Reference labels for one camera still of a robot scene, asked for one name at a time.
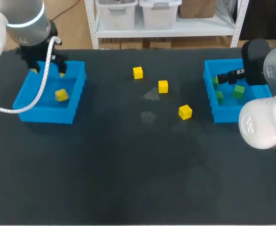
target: table surface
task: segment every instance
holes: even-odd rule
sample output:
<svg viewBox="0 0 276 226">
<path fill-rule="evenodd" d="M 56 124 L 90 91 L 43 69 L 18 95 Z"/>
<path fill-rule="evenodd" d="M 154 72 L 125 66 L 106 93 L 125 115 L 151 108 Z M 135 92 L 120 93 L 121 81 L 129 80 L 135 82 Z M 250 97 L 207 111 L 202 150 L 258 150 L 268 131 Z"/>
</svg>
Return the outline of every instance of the table surface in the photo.
<svg viewBox="0 0 276 226">
<path fill-rule="evenodd" d="M 0 113 L 0 224 L 276 224 L 276 150 L 214 124 L 203 83 L 204 60 L 239 49 L 67 52 L 87 73 L 73 125 Z M 3 53 L 0 106 L 12 107 L 27 72 Z"/>
</svg>

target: yellow block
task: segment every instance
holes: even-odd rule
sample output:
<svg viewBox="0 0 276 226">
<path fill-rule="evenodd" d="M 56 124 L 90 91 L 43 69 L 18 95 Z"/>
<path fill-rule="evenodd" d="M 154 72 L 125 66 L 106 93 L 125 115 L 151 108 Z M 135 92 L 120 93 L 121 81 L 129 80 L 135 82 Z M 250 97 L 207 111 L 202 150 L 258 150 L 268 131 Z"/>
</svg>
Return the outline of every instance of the yellow block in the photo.
<svg viewBox="0 0 276 226">
<path fill-rule="evenodd" d="M 134 75 L 134 79 L 142 79 L 143 78 L 142 67 L 134 67 L 133 75 Z"/>
<path fill-rule="evenodd" d="M 69 99 L 67 91 L 65 89 L 55 91 L 55 99 L 59 102 Z"/>
<path fill-rule="evenodd" d="M 192 113 L 193 113 L 193 110 L 188 105 L 184 105 L 179 108 L 179 115 L 183 120 L 189 119 Z"/>
<path fill-rule="evenodd" d="M 158 82 L 158 90 L 159 93 L 168 93 L 168 82 L 165 81 L 159 81 Z"/>
</svg>

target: blue plastic bin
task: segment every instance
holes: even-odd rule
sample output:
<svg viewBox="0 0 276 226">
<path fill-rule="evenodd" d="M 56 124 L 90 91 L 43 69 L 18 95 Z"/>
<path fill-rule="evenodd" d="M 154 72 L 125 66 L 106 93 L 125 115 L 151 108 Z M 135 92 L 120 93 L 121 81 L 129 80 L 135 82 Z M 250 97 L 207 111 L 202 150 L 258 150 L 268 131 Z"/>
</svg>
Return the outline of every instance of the blue plastic bin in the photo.
<svg viewBox="0 0 276 226">
<path fill-rule="evenodd" d="M 48 79 L 44 92 L 38 103 L 29 111 L 18 114 L 21 121 L 48 122 L 72 124 L 77 104 L 81 98 L 81 92 L 86 80 L 85 63 L 68 61 L 67 72 L 63 78 L 59 76 L 57 66 L 50 65 Z M 29 105 L 35 98 L 41 86 L 45 62 L 39 62 L 41 71 L 36 74 L 30 70 L 16 100 L 14 109 Z M 55 99 L 55 91 L 66 89 L 69 100 L 58 102 Z"/>
<path fill-rule="evenodd" d="M 232 70 L 243 68 L 242 59 L 229 60 L 206 60 L 204 66 L 204 80 L 211 106 L 214 123 L 238 122 L 238 117 L 242 107 L 249 101 L 271 97 L 271 92 L 267 85 L 249 86 L 245 80 L 238 80 L 236 84 L 224 83 L 218 85 L 214 90 L 212 77 L 218 74 L 227 73 Z M 235 85 L 244 86 L 245 92 L 242 99 L 232 97 Z M 222 91 L 223 103 L 219 105 L 216 91 Z"/>
</svg>

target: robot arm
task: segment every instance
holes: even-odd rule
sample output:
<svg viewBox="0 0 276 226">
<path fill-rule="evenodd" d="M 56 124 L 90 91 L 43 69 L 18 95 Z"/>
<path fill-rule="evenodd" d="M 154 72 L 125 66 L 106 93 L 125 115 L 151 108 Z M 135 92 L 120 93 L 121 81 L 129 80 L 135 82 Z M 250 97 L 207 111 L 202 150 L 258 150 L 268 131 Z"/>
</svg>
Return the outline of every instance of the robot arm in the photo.
<svg viewBox="0 0 276 226">
<path fill-rule="evenodd" d="M 42 0 L 0 0 L 0 55 L 6 42 L 6 30 L 19 44 L 17 53 L 27 62 L 27 66 L 36 73 L 40 72 L 38 61 L 45 61 L 44 74 L 40 89 L 34 100 L 26 107 L 10 110 L 0 107 L 0 112 L 22 113 L 30 110 L 39 101 L 48 77 L 50 62 L 58 66 L 61 77 L 67 66 L 67 56 L 58 54 L 55 44 L 61 44 L 53 22 L 46 17 Z"/>
<path fill-rule="evenodd" d="M 21 46 L 36 46 L 50 34 L 51 25 L 42 0 L 0 0 L 0 55 L 6 30 Z"/>
<path fill-rule="evenodd" d="M 242 48 L 243 73 L 232 71 L 218 75 L 219 83 L 236 83 L 246 79 L 249 85 L 268 84 L 276 90 L 276 49 L 270 50 L 265 40 L 252 40 Z M 252 147 L 276 147 L 276 96 L 252 100 L 243 106 L 239 115 L 239 129 Z"/>
</svg>

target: green block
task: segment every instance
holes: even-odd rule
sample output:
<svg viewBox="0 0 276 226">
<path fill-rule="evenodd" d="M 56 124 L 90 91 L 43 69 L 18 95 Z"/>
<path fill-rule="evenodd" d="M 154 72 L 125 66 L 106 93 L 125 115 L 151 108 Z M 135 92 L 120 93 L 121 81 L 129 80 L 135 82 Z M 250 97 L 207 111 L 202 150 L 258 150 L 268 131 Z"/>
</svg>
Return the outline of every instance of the green block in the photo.
<svg viewBox="0 0 276 226">
<path fill-rule="evenodd" d="M 217 77 L 212 77 L 211 80 L 212 80 L 212 83 L 213 83 L 214 90 L 216 90 L 217 87 L 218 87 L 218 84 L 219 84 L 218 78 Z"/>
<path fill-rule="evenodd" d="M 219 105 L 221 105 L 223 103 L 223 98 L 224 98 L 223 93 L 222 91 L 216 91 L 215 93 L 217 95 L 218 103 Z"/>
<path fill-rule="evenodd" d="M 234 88 L 232 97 L 237 98 L 237 99 L 242 99 L 244 92 L 245 92 L 245 87 L 244 86 L 236 85 L 235 88 Z"/>
</svg>

